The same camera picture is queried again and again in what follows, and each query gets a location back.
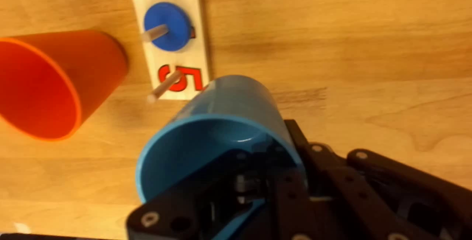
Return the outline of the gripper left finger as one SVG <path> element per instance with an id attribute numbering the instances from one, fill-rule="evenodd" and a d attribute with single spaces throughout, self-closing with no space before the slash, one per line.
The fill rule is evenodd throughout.
<path id="1" fill-rule="evenodd" d="M 133 211 L 128 240 L 311 240 L 308 193 L 281 146 L 233 149 Z"/>

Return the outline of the light blue plastic cup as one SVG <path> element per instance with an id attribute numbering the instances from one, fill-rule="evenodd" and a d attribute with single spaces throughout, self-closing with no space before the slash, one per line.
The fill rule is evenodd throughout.
<path id="1" fill-rule="evenodd" d="M 246 76 L 217 78 L 146 144 L 138 194 L 147 203 L 227 151 L 271 144 L 288 152 L 305 185 L 302 159 L 268 89 Z"/>

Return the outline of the orange plastic cup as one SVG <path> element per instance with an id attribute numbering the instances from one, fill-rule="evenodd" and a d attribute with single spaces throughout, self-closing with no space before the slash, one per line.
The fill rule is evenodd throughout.
<path id="1" fill-rule="evenodd" d="M 127 73 L 122 45 L 101 31 L 0 37 L 0 117 L 36 139 L 67 139 Z"/>

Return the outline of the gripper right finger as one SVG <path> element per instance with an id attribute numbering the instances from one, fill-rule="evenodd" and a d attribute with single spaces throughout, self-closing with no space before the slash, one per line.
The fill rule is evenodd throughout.
<path id="1" fill-rule="evenodd" d="M 331 233 L 346 240 L 472 240 L 472 190 L 368 149 L 340 157 L 285 120 L 310 192 L 332 198 Z"/>

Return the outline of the blue round disc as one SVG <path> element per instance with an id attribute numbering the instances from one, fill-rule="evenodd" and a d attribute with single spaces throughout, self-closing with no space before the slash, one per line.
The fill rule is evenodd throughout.
<path id="1" fill-rule="evenodd" d="M 184 48 L 192 38 L 191 20 L 179 6 L 160 2 L 152 5 L 143 19 L 144 30 L 166 25 L 167 33 L 152 41 L 161 50 L 175 52 Z"/>

